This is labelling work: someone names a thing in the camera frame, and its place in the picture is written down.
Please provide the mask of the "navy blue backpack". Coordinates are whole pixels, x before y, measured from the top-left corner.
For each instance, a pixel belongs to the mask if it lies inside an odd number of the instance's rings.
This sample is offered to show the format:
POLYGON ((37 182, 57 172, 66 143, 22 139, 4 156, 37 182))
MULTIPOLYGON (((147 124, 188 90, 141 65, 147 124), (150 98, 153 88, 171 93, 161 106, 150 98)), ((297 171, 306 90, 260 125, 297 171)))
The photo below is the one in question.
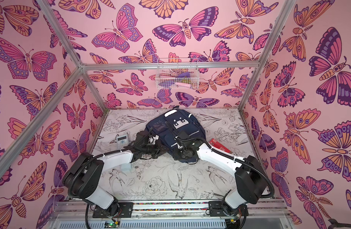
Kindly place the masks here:
POLYGON ((195 146, 199 146, 206 140, 206 132, 197 118, 178 107, 151 120, 146 125, 146 130, 159 136, 159 140, 168 147, 168 154, 172 157, 177 142, 192 140, 195 146))

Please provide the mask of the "grey scientific calculator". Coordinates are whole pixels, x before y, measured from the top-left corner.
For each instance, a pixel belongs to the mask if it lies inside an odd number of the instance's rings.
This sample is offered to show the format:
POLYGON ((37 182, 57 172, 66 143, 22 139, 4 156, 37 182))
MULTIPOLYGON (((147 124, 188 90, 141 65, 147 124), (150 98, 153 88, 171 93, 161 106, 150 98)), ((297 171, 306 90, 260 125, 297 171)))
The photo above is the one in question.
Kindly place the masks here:
POLYGON ((120 148, 127 146, 129 144, 128 135, 127 134, 117 135, 116 136, 116 143, 117 143, 118 147, 120 147, 120 148))

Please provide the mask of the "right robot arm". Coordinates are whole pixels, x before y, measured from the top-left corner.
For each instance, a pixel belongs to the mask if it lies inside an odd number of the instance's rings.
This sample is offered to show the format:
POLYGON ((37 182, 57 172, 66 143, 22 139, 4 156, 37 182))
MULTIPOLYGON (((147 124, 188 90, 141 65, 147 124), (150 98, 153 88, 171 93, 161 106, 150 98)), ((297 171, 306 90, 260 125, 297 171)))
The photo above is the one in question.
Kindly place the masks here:
POLYGON ((261 198, 274 197, 275 188, 255 157, 226 153, 201 137, 190 138, 185 132, 174 139, 180 146, 181 155, 207 161, 234 176, 235 189, 228 191, 220 202, 220 208, 227 216, 241 213, 247 204, 257 204, 261 198))

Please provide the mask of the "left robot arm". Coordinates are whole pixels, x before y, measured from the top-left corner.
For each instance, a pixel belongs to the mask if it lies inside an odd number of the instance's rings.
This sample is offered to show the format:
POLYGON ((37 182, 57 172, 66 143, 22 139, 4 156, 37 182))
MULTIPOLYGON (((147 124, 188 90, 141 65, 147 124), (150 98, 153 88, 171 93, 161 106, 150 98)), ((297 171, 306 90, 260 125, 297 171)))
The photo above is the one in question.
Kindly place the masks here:
POLYGON ((168 145, 158 135, 148 131, 137 133, 136 139, 122 149, 92 155, 83 153, 66 172, 62 184, 68 188, 68 196, 78 198, 90 206, 96 206, 104 216, 113 217, 119 213, 119 201, 113 192, 102 184, 104 179, 114 175, 122 165, 137 160, 157 159, 169 151, 168 145))

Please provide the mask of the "red notebook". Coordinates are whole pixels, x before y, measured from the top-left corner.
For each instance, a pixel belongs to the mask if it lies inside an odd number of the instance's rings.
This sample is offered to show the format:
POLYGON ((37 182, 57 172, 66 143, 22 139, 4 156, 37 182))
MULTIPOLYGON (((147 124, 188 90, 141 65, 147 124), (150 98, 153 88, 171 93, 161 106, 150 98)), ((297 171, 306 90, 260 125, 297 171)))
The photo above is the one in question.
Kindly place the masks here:
POLYGON ((231 151, 228 148, 226 148, 224 145, 222 145, 220 142, 218 142, 214 138, 209 141, 209 144, 212 145, 213 147, 219 149, 219 150, 222 150, 226 153, 231 154, 231 151))

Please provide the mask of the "green circuit board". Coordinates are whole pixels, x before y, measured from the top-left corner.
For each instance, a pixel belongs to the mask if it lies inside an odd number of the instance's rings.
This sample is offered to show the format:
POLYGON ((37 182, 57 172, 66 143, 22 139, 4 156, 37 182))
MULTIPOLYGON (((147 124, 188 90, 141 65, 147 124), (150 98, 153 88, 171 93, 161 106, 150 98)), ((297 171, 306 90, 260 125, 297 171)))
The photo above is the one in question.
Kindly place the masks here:
POLYGON ((118 221, 105 221, 104 228, 105 229, 117 229, 119 228, 120 223, 118 221))

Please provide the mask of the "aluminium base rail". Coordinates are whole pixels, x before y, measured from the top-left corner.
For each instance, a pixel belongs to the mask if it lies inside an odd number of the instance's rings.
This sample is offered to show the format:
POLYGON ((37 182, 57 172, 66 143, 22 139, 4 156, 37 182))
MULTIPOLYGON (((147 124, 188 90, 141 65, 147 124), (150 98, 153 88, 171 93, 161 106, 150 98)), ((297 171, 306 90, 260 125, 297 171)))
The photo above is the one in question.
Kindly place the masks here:
POLYGON ((293 229, 282 200, 260 200, 247 213, 227 216, 220 200, 120 201, 119 215, 102 215, 83 201, 60 202, 46 228, 104 229, 105 221, 118 221, 118 229, 293 229))

